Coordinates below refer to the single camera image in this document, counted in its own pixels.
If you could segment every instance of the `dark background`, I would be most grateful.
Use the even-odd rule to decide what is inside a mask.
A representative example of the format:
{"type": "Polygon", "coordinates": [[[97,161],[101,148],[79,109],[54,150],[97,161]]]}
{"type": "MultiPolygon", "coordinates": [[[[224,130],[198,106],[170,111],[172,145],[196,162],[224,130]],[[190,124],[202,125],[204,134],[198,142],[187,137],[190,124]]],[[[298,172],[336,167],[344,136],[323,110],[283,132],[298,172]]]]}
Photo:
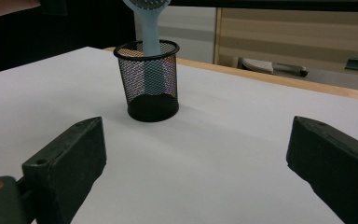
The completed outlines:
{"type": "Polygon", "coordinates": [[[0,17],[0,71],[83,47],[135,40],[133,12],[121,0],[66,0],[67,16],[41,7],[0,17]]]}

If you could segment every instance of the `white wall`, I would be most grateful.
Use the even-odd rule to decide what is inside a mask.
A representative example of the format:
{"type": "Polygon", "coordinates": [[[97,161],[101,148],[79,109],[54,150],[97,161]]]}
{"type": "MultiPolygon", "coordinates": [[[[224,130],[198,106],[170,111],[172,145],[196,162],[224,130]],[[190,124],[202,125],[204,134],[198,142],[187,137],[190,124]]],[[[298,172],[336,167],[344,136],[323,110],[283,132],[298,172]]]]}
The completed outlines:
{"type": "MultiPolygon", "coordinates": [[[[160,39],[180,46],[177,56],[204,63],[213,63],[215,8],[167,7],[158,20],[160,39]]],[[[135,16],[137,39],[142,39],[140,19],[135,16]]]]}

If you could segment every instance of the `light blue object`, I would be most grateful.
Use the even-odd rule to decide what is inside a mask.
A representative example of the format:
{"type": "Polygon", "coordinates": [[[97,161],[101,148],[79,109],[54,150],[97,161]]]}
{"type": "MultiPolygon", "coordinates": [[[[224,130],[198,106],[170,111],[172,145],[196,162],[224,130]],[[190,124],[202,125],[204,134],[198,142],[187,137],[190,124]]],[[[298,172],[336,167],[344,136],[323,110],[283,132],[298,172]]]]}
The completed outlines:
{"type": "Polygon", "coordinates": [[[144,56],[161,53],[158,37],[158,17],[171,0],[123,0],[142,22],[144,56]]]}
{"type": "MultiPolygon", "coordinates": [[[[141,18],[144,57],[161,54],[158,37],[158,17],[171,0],[123,0],[141,18]]],[[[145,61],[145,94],[165,93],[164,70],[161,61],[145,61]]]]}

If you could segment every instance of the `white table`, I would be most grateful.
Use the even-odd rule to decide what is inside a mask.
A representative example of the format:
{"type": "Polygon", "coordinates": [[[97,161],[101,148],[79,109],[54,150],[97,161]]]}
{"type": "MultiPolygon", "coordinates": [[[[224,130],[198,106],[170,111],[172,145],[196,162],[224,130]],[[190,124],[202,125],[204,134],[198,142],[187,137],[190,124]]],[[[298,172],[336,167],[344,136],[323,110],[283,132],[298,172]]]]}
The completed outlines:
{"type": "Polygon", "coordinates": [[[73,223],[342,223],[285,160],[293,117],[358,139],[358,100],[178,65],[179,112],[131,119],[112,52],[79,49],[0,72],[0,175],[83,119],[108,162],[73,223]]]}

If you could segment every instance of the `wooden cabinet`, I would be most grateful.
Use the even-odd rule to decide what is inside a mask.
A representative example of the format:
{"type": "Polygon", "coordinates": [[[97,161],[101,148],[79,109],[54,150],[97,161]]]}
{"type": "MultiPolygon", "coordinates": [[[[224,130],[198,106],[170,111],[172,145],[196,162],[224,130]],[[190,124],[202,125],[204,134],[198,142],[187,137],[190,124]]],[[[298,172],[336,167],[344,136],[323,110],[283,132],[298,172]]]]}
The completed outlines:
{"type": "Polygon", "coordinates": [[[354,73],[358,12],[219,8],[215,63],[238,57],[354,73]]]}

